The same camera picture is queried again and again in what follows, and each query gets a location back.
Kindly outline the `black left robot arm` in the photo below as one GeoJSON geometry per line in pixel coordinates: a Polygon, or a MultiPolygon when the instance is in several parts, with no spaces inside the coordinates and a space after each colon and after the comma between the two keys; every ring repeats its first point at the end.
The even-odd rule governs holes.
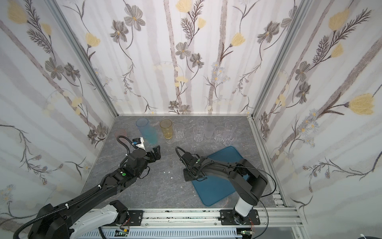
{"type": "Polygon", "coordinates": [[[30,239],[68,239],[75,232],[74,223],[104,200],[117,195],[138,178],[153,163],[161,158],[160,146],[147,152],[136,144],[133,152],[128,152],[117,170],[104,176],[98,186],[56,207],[44,206],[35,219],[25,223],[14,233],[18,239],[20,233],[31,226],[30,239]]]}

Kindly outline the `yellow transparent glass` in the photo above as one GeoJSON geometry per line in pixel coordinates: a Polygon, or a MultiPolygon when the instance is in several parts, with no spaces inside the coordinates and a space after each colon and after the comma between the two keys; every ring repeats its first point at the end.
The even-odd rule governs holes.
{"type": "Polygon", "coordinates": [[[173,122],[170,119],[161,120],[160,128],[165,139],[171,139],[173,137],[173,122]]]}

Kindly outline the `green frosted glass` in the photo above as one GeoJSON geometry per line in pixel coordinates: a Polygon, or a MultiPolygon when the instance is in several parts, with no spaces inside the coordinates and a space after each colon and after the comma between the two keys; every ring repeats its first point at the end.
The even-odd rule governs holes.
{"type": "Polygon", "coordinates": [[[151,145],[157,145],[158,144],[158,138],[157,138],[157,132],[151,131],[147,134],[147,140],[151,145]]]}

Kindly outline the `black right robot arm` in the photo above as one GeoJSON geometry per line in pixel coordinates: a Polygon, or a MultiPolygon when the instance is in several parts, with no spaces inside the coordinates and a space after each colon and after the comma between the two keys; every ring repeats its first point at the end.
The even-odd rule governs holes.
{"type": "Polygon", "coordinates": [[[185,166],[186,181],[202,182],[209,176],[215,176],[229,181],[238,193],[239,200],[234,209],[220,211],[223,225],[248,225],[253,222],[255,217],[251,216],[250,212],[260,202],[268,185],[268,180],[261,170],[246,159],[230,163],[192,154],[178,146],[175,151],[185,166]]]}

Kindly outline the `teal plastic tray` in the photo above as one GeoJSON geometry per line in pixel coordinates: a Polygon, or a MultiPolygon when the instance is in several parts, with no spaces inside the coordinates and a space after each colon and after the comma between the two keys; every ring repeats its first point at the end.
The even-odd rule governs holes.
{"type": "MultiPolygon", "coordinates": [[[[243,157],[236,148],[233,146],[228,146],[213,154],[210,154],[208,158],[214,161],[235,163],[243,157]]],[[[228,197],[236,191],[228,180],[216,176],[208,176],[207,179],[203,181],[195,180],[192,181],[192,184],[202,203],[208,207],[228,197]]]]}

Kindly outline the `blue frosted glass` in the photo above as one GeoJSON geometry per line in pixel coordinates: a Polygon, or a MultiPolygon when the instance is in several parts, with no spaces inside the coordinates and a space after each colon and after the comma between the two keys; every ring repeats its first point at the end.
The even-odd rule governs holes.
{"type": "Polygon", "coordinates": [[[149,120],[147,118],[139,118],[136,121],[136,126],[143,137],[150,138],[153,135],[149,120]]]}

